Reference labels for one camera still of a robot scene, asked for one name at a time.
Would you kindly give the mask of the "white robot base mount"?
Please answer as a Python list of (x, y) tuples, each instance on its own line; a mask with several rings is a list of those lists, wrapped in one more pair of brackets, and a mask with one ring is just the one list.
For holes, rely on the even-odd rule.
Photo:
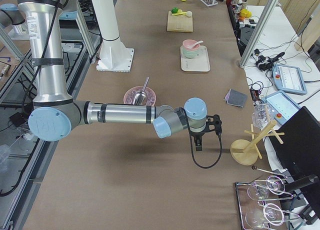
[(113, 0), (91, 1), (102, 37), (96, 69), (130, 72), (135, 50), (127, 48), (121, 41)]

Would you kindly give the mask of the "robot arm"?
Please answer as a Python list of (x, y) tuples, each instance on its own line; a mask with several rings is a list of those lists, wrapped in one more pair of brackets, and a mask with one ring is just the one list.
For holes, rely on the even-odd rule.
[(188, 130), (190, 146), (198, 151), (202, 149), (205, 133), (221, 136), (220, 117), (208, 115), (206, 103), (197, 97), (188, 99), (179, 108), (79, 100), (78, 86), (83, 78), (78, 77), (68, 87), (60, 28), (60, 19), (79, 17), (78, 0), (17, 0), (17, 3), (26, 16), (34, 70), (30, 84), (37, 90), (28, 126), (39, 139), (56, 142), (74, 128), (93, 123), (151, 124), (160, 138)]

